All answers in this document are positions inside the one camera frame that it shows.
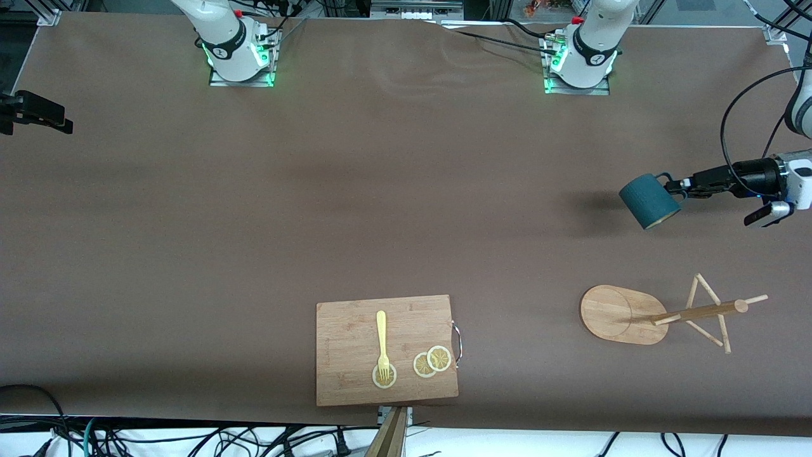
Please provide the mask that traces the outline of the teal ribbed cup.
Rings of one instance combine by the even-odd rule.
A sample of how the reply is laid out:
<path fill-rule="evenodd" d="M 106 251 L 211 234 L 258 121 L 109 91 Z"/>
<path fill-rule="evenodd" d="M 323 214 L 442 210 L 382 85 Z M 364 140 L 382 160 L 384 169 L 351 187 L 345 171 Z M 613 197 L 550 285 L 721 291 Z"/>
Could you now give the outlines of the teal ribbed cup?
<path fill-rule="evenodd" d="M 642 229 L 650 230 L 681 211 L 681 201 L 688 198 L 681 180 L 669 173 L 643 174 L 624 185 L 619 196 Z"/>

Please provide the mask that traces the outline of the wooden cup rack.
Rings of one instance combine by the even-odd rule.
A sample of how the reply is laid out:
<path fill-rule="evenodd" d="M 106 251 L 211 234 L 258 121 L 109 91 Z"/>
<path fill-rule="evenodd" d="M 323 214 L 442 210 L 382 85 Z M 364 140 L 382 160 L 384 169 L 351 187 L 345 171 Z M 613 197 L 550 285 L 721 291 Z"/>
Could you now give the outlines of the wooden cup rack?
<path fill-rule="evenodd" d="M 693 276 L 685 307 L 668 312 L 658 298 L 638 290 L 598 284 L 580 299 L 580 319 L 585 328 L 605 341 L 631 345 L 655 345 L 664 340 L 672 325 L 685 324 L 729 355 L 731 342 L 728 315 L 748 312 L 768 295 L 722 301 L 702 274 Z"/>

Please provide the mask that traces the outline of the brown table cover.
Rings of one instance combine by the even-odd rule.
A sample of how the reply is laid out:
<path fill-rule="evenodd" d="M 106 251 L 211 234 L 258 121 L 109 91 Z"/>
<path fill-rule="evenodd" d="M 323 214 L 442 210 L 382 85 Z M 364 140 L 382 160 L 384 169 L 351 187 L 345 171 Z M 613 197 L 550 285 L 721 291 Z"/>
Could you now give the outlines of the brown table cover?
<path fill-rule="evenodd" d="M 742 225 L 716 195 L 644 231 L 618 191 L 723 163 L 719 123 L 786 54 L 755 28 L 635 28 L 608 96 L 548 95 L 539 59 L 441 26 L 307 20 L 272 88 L 215 88 L 185 17 L 64 15 L 18 82 L 67 135 L 0 135 L 0 385 L 68 414 L 374 423 L 316 405 L 318 303 L 449 295 L 459 394 L 434 427 L 812 436 L 812 211 Z M 593 336 L 598 284 L 688 325 Z"/>

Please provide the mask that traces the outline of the grey power strip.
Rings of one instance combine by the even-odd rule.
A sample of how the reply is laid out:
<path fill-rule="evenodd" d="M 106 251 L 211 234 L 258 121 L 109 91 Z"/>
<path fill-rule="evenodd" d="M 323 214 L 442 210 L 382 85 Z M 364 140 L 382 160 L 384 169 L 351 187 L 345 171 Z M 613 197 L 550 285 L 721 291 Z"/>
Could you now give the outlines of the grey power strip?
<path fill-rule="evenodd" d="M 464 20 L 463 0 L 370 0 L 369 17 L 400 20 Z"/>

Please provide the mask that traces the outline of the wooden cutting board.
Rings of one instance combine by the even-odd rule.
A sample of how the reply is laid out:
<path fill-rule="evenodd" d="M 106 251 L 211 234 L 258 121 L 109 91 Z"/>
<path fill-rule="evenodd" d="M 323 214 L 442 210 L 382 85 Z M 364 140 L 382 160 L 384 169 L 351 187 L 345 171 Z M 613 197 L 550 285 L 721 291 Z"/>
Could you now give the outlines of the wooden cutting board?
<path fill-rule="evenodd" d="M 377 388 L 371 371 L 379 355 L 376 313 L 386 312 L 388 358 L 397 370 L 391 388 Z M 414 405 L 459 394 L 452 350 L 454 321 L 447 295 L 319 303 L 316 307 L 316 403 L 319 407 Z M 452 353 L 446 371 L 433 371 L 426 353 Z"/>

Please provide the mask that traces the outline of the yellow plastic fork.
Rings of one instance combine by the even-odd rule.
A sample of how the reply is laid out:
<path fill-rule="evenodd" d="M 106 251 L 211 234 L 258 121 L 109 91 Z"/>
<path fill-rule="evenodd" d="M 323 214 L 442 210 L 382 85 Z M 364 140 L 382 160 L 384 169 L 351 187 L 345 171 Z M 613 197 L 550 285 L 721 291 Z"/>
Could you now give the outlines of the yellow plastic fork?
<path fill-rule="evenodd" d="M 379 350 L 376 365 L 380 368 L 380 370 L 387 370 L 388 365 L 390 364 L 388 358 L 388 348 L 386 347 L 386 337 L 388 336 L 388 318 L 386 318 L 386 312 L 383 310 L 378 310 L 375 317 Z"/>

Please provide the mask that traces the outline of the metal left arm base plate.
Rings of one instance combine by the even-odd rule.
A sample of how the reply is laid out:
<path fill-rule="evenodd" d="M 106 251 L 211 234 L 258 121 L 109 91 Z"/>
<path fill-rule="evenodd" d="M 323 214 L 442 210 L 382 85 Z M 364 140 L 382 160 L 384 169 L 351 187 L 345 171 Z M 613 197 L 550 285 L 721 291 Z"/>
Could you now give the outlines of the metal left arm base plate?
<path fill-rule="evenodd" d="M 610 93 L 609 75 L 617 52 L 610 56 L 581 55 L 565 36 L 546 34 L 539 39 L 544 91 L 548 95 L 604 96 Z"/>

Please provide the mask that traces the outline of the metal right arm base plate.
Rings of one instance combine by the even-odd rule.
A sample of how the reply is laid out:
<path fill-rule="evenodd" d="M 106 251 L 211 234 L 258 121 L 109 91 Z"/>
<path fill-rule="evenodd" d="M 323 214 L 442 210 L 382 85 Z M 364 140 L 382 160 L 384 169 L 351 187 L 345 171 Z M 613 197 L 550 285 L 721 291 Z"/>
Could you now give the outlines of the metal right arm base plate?
<path fill-rule="evenodd" d="M 252 57 L 256 63 L 256 73 L 251 78 L 243 81 L 229 81 L 221 77 L 211 65 L 212 61 L 208 60 L 207 63 L 211 67 L 209 72 L 208 85 L 212 87 L 247 87 L 247 88 L 272 88 L 275 86 L 276 69 L 278 63 L 278 56 L 280 50 L 280 42 L 278 37 L 280 32 L 276 31 L 269 36 L 260 34 L 261 40 L 259 44 L 250 44 L 249 48 L 252 52 Z"/>

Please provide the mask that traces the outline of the metal bracket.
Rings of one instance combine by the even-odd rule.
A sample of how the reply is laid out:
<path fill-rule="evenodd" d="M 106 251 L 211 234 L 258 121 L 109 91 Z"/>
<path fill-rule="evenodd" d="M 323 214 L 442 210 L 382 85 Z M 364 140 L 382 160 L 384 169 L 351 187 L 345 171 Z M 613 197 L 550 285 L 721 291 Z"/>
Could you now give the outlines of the metal bracket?
<path fill-rule="evenodd" d="M 377 425 L 380 427 L 385 422 L 386 418 L 388 418 L 389 414 L 395 409 L 400 408 L 403 410 L 403 413 L 406 417 L 406 425 L 407 427 L 412 427 L 414 425 L 414 408 L 412 407 L 388 407 L 388 406 L 380 406 L 377 409 Z"/>

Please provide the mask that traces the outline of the wooden post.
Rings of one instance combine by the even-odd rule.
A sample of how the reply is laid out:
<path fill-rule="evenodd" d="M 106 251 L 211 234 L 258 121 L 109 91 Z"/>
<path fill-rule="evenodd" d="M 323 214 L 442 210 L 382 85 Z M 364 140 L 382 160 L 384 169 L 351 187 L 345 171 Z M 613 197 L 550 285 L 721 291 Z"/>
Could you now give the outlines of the wooden post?
<path fill-rule="evenodd" d="M 411 420 L 409 407 L 391 407 L 363 457 L 403 457 L 406 431 Z"/>

